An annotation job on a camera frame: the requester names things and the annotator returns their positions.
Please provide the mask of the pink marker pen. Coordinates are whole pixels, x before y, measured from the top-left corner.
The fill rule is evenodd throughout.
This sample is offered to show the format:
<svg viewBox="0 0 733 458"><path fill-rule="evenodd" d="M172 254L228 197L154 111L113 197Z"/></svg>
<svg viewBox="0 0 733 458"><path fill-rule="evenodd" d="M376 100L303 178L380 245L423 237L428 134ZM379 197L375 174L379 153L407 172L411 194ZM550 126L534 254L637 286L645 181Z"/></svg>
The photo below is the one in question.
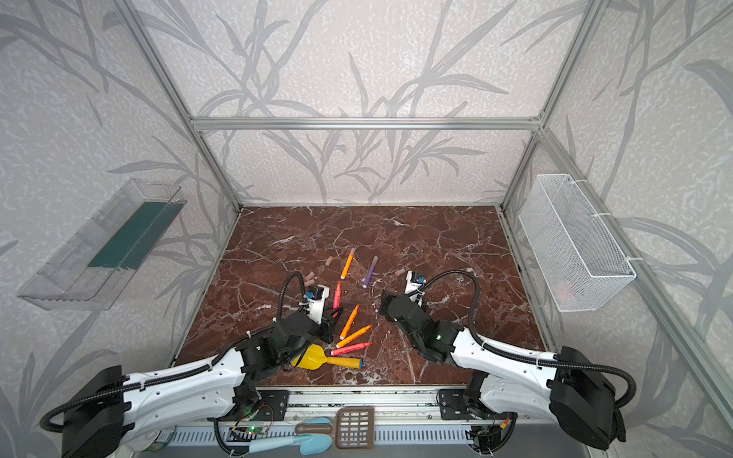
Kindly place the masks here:
<svg viewBox="0 0 733 458"><path fill-rule="evenodd" d="M341 306L342 296L343 296L343 282L339 281L337 282L337 286L334 292L333 307L332 307L333 309L338 309Z"/></svg>

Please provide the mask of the purple marker pen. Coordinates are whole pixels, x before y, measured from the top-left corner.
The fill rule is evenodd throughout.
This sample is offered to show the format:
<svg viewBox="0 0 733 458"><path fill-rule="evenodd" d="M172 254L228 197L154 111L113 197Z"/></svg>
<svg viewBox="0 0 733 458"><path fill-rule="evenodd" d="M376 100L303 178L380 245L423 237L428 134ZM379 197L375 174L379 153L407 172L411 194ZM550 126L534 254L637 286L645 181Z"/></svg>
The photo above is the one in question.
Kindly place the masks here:
<svg viewBox="0 0 733 458"><path fill-rule="evenodd" d="M378 261L379 261L379 257L374 256L370 263L370 268L368 269L368 273L366 273L366 277L364 278L363 283L362 283L362 286L364 288L368 288L370 286L370 283L372 281Z"/></svg>

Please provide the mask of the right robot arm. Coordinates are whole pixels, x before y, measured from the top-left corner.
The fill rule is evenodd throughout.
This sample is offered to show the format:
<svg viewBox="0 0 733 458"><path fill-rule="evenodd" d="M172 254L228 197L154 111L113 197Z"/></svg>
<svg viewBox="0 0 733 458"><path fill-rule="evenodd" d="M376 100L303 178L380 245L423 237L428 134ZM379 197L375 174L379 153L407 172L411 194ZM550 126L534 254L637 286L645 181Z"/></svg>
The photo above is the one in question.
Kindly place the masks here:
<svg viewBox="0 0 733 458"><path fill-rule="evenodd" d="M412 294L383 292L379 312L423 359L473 371L466 397L476 415L554 420L571 438L597 450L626 440L622 407L636 394L627 372L592 364L572 347L537 352L433 320Z"/></svg>

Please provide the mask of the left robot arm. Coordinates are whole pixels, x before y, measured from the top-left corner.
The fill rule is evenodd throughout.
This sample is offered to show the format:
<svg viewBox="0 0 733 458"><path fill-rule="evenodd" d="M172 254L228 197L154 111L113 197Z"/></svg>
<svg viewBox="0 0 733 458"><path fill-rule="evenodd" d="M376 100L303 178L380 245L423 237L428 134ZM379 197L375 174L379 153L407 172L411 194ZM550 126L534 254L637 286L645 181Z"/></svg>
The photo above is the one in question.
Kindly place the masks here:
<svg viewBox="0 0 733 458"><path fill-rule="evenodd" d="M101 370L39 425L62 436L65 457L106 457L152 431L200 419L244 419L263 404L260 381L278 375L314 343L329 343L342 312L321 322L303 311L244 337L225 351L159 371Z"/></svg>

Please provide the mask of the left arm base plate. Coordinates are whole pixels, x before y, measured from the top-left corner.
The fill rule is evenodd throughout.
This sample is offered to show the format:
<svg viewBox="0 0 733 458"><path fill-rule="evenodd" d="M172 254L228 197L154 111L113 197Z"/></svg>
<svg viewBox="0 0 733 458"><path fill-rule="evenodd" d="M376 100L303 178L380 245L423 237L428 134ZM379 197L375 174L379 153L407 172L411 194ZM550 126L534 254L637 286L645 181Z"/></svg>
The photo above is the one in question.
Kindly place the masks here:
<svg viewBox="0 0 733 458"><path fill-rule="evenodd" d="M236 394L225 417L237 421L280 422L286 416L288 390L250 390Z"/></svg>

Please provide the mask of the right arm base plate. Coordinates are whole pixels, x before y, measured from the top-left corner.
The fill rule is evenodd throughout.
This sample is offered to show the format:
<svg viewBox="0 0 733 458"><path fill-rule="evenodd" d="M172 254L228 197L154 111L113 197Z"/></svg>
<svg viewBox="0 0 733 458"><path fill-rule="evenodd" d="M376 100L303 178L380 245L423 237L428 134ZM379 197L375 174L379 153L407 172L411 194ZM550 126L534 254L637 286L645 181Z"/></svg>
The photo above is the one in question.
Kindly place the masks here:
<svg viewBox="0 0 733 458"><path fill-rule="evenodd" d="M489 416L465 389L439 389L436 402L442 420L486 420Z"/></svg>

